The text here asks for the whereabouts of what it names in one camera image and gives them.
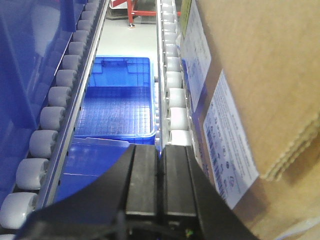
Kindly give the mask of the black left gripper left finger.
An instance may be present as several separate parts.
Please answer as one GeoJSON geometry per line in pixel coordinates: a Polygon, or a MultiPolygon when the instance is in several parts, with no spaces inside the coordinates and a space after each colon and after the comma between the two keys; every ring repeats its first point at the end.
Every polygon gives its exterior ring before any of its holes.
{"type": "Polygon", "coordinates": [[[130,145],[92,183],[33,212],[18,240],[155,240],[157,153],[151,145],[130,145]]]}

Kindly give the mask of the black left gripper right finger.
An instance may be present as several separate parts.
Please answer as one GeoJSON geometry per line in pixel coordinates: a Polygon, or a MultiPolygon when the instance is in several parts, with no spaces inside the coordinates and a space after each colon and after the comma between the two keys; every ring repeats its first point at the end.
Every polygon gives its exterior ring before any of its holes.
{"type": "Polygon", "coordinates": [[[162,217],[181,240],[255,240],[198,165],[190,146],[167,145],[161,156],[162,217]]]}

